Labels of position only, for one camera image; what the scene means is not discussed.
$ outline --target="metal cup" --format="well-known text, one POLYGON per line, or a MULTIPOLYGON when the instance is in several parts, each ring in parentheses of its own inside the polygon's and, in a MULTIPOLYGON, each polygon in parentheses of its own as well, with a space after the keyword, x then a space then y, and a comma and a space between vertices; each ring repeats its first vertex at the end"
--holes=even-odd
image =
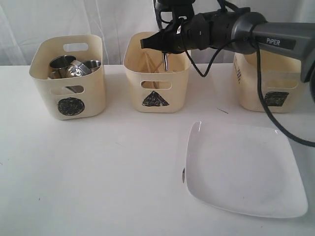
POLYGON ((78 60, 74 60, 71 62, 67 72, 66 77, 67 78, 73 78, 73 77, 80 77, 91 74, 92 71, 87 68, 82 62, 78 60))
POLYGON ((98 60, 85 60, 82 62, 88 69, 93 72, 97 71, 101 66, 102 63, 98 60))
POLYGON ((53 59, 49 63, 49 66, 51 71, 54 72, 54 78, 66 78, 68 67, 74 60, 76 60, 76 58, 69 55, 60 56, 53 59))

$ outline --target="cream plastic bin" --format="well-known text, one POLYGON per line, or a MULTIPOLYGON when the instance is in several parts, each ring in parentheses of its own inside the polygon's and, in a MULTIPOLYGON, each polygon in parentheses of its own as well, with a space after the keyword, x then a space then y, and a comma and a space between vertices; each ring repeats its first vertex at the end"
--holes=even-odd
POLYGON ((140 40, 153 34, 134 35, 126 51, 124 66, 131 102, 140 112, 176 112, 185 102, 190 61, 184 53, 170 54, 165 72, 160 51, 141 49, 140 40))
POLYGON ((92 74, 64 79, 47 79, 49 62, 62 55, 72 55, 79 61, 98 60, 102 62, 102 40, 96 35, 74 35, 48 39, 37 50, 31 63, 30 75, 45 102, 49 113, 57 119, 91 117, 105 108, 104 69, 103 66, 92 74), (71 44, 85 43, 85 51, 66 52, 71 44), (82 93, 71 93, 65 87, 82 86, 82 93))
MULTIPOLYGON (((235 54, 233 81, 240 104, 251 111, 263 112, 257 94, 257 58, 235 54)), ((306 84, 300 80, 301 62, 261 51, 262 93, 271 112, 285 113, 294 109, 306 84)))

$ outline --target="white tabletop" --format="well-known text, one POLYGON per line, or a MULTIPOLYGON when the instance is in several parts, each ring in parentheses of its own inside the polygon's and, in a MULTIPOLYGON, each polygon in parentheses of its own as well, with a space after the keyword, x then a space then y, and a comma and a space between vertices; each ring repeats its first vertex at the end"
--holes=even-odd
MULTIPOLYGON (((1 236, 315 234, 315 148, 291 142, 309 201, 300 218, 215 209, 182 183, 195 121, 273 127, 264 113, 238 105, 232 64, 213 65, 205 79, 191 69, 186 104, 174 114, 135 111, 123 66, 105 66, 105 111, 67 121, 50 117, 28 71, 0 67, 1 236)), ((294 112, 276 116, 296 135, 315 140, 308 90, 294 112)))

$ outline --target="white square plate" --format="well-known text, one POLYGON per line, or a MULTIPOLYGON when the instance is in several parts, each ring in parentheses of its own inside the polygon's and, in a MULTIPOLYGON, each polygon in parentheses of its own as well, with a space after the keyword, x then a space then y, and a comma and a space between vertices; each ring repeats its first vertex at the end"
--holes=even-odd
POLYGON ((308 210, 290 143, 275 129, 196 122, 185 175, 194 197, 220 209, 272 218, 308 210))

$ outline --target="white curtain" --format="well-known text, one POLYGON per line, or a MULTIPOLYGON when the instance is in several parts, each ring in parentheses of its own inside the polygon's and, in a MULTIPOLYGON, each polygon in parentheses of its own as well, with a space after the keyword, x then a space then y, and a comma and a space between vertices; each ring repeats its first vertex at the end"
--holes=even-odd
MULTIPOLYGON (((29 65, 48 38, 96 34, 104 42, 104 63, 121 64, 131 36, 157 31, 152 0, 0 0, 0 65, 29 65)), ((231 0, 249 6, 270 22, 315 22, 315 0, 231 0)), ((218 9, 216 0, 196 0, 195 12, 218 9)), ((208 62, 213 50, 194 50, 208 62)), ((216 62, 231 62, 223 52, 216 62)))

